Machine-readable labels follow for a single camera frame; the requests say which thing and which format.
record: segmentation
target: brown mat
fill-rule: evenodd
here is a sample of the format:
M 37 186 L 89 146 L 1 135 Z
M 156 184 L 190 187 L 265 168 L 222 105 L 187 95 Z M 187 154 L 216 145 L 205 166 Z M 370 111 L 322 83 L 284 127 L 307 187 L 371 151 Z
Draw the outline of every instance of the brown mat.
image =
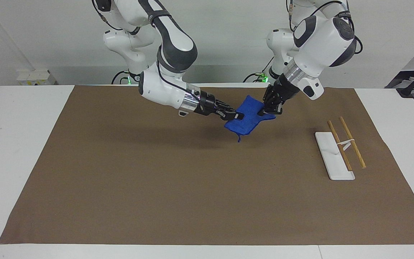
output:
M 238 107 L 264 89 L 207 89 Z M 0 243 L 414 244 L 414 194 L 354 90 L 303 94 L 237 143 L 211 115 L 177 115 L 136 88 L 76 86 Z M 327 120 L 363 154 L 328 178 Z

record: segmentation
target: blue cloth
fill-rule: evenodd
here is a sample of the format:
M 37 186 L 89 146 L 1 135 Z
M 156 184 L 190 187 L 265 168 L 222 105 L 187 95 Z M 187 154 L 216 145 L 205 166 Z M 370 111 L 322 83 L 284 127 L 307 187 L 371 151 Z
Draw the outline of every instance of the blue cloth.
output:
M 225 128 L 239 136 L 239 140 L 237 142 L 240 142 L 241 135 L 250 134 L 250 132 L 252 132 L 261 121 L 273 120 L 276 118 L 276 116 L 272 114 L 264 114 L 263 116 L 258 115 L 258 112 L 264 106 L 265 105 L 262 102 L 255 100 L 250 95 L 247 95 L 244 102 L 237 109 L 238 112 L 244 114 L 244 118 L 242 120 L 234 119 L 225 124 Z

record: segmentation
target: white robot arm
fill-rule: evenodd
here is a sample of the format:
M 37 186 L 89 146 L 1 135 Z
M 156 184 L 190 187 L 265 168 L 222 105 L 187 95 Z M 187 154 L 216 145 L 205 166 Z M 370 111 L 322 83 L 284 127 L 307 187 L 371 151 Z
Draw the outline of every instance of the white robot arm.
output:
M 319 10 L 323 17 L 317 15 Z M 283 103 L 299 91 L 311 100 L 319 98 L 321 72 L 355 54 L 357 38 L 347 0 L 294 0 L 289 17 L 295 30 L 280 28 L 268 35 L 267 44 L 274 53 L 269 76 L 275 81 L 264 94 L 260 114 L 281 114 Z
M 159 0 L 95 1 L 99 10 L 112 12 L 116 23 L 123 20 L 136 27 L 132 32 L 126 29 L 105 32 L 104 40 L 110 50 L 128 62 L 129 72 L 139 75 L 140 95 L 172 106 L 179 110 L 180 116 L 194 112 L 206 116 L 214 113 L 223 120 L 243 118 L 242 113 L 217 100 L 214 95 L 183 82 L 184 73 L 197 58 L 197 48 Z M 154 35 L 149 29 L 145 30 L 145 27 L 150 27 L 146 26 L 148 24 L 161 36 L 162 44 L 157 52 L 157 61 L 146 68 L 144 55 L 136 48 L 153 43 Z

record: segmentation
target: white table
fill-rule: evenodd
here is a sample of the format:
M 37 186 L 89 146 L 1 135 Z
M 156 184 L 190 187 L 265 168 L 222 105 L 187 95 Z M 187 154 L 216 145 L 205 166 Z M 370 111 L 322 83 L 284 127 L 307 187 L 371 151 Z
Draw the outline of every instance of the white table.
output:
M 266 87 L 263 83 L 208 84 Z M 73 86 L 0 86 L 0 235 Z M 358 89 L 414 192 L 414 101 L 396 90 Z M 414 258 L 414 245 L 138 246 L 0 245 L 0 258 Z

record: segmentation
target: white holder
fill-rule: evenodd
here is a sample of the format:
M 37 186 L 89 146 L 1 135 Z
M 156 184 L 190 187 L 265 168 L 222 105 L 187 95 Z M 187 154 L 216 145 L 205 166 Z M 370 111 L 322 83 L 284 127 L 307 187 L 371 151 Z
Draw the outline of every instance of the white holder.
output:
M 354 180 L 355 176 L 352 171 L 348 171 L 346 168 L 333 134 L 331 132 L 316 132 L 316 140 L 330 179 L 334 181 Z M 344 145 L 343 150 L 346 150 L 350 147 L 351 141 L 347 140 L 339 144 Z

